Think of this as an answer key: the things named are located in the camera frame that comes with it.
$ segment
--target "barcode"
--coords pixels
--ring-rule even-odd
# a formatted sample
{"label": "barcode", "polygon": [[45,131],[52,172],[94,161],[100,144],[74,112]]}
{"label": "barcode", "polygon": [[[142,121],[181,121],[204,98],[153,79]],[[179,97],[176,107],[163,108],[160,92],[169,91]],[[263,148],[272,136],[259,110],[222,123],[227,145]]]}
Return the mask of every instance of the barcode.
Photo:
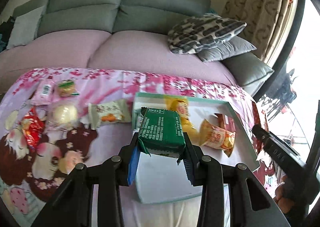
{"label": "barcode", "polygon": [[43,89],[42,89],[42,95],[49,95],[50,93],[50,85],[44,85]]}

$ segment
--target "white tray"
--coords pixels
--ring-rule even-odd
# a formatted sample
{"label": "white tray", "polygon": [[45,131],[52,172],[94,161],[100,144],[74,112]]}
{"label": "white tray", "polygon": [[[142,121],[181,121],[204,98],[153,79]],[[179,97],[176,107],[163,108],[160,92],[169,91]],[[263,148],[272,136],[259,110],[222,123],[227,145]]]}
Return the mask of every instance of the white tray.
{"label": "white tray", "polygon": [[[234,150],[230,157],[222,150],[202,146],[204,154],[210,155],[221,164],[235,166],[242,162],[251,171],[259,168],[257,155],[242,123],[233,108],[226,101],[187,97],[189,101],[189,119],[199,129],[204,119],[218,125],[215,113],[222,113],[232,117],[236,126]],[[135,127],[136,112],[141,107],[165,109],[165,100],[161,94],[138,92],[132,107],[132,128]],[[201,187],[193,187],[187,179],[184,165],[176,164],[176,159],[158,155],[141,154],[136,185],[140,201],[143,203],[164,203],[179,201],[201,195]]]}

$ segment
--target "patterned pillow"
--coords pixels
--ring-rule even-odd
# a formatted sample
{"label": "patterned pillow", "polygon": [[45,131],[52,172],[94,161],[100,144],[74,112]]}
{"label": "patterned pillow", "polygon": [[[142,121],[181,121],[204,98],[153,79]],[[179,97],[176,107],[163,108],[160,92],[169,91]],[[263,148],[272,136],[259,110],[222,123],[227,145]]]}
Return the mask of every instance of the patterned pillow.
{"label": "patterned pillow", "polygon": [[169,31],[169,48],[172,53],[198,53],[202,49],[212,49],[231,40],[246,26],[246,23],[212,13],[190,17]]}

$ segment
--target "pink snack package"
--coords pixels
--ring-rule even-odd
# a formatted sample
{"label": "pink snack package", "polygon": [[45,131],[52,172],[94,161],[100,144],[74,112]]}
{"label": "pink snack package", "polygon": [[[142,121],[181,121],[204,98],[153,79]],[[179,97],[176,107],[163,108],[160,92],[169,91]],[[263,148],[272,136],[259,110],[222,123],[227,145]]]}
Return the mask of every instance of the pink snack package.
{"label": "pink snack package", "polygon": [[35,95],[30,100],[30,104],[34,106],[49,105],[52,103],[52,93],[56,81],[50,76],[40,82]]}

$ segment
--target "curtain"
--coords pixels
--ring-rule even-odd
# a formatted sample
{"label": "curtain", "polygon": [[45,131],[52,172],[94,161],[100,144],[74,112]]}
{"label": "curtain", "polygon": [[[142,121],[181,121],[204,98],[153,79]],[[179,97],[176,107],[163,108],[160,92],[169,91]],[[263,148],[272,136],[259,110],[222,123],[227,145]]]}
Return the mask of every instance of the curtain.
{"label": "curtain", "polygon": [[267,63],[279,45],[291,3],[292,0],[228,0],[222,16],[247,23],[239,36],[256,46],[252,53]]}

